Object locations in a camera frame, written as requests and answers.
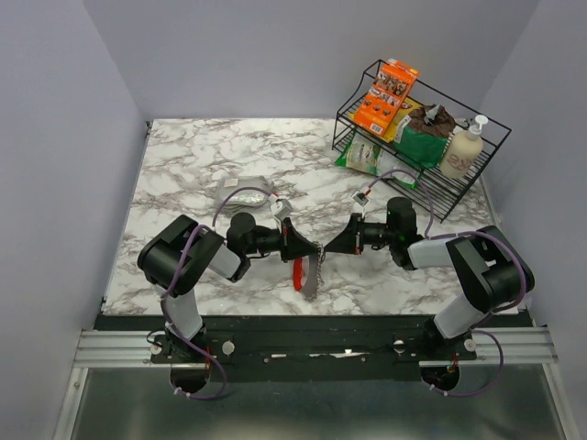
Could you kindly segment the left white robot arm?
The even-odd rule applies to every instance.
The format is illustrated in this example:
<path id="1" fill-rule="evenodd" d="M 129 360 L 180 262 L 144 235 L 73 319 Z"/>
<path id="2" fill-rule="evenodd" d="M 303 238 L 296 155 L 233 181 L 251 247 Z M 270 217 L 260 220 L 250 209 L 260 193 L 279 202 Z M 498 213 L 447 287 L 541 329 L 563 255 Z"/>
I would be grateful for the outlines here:
<path id="1" fill-rule="evenodd" d="M 270 229 L 258 225 L 249 213 L 234 215 L 226 236 L 181 215 L 140 251 L 138 268 L 161 291 L 166 326 L 175 335 L 172 352 L 180 360 L 192 362 L 203 353 L 204 341 L 198 333 L 204 322 L 194 287 L 205 271 L 237 282 L 249 270 L 251 259 L 272 252 L 279 253 L 283 262 L 321 258 L 320 246 L 297 232 L 290 218 Z"/>

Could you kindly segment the metal keyring coil red holder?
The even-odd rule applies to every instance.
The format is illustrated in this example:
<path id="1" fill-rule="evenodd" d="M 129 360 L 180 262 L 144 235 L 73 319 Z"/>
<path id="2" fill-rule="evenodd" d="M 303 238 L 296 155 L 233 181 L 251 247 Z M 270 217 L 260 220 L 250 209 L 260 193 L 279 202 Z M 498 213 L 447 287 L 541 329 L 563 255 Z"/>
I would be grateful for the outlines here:
<path id="1" fill-rule="evenodd" d="M 324 260 L 324 249 L 319 242 L 315 242 L 315 254 L 297 258 L 293 262 L 293 287 L 307 302 L 312 302 L 318 295 L 321 280 L 321 266 Z"/>

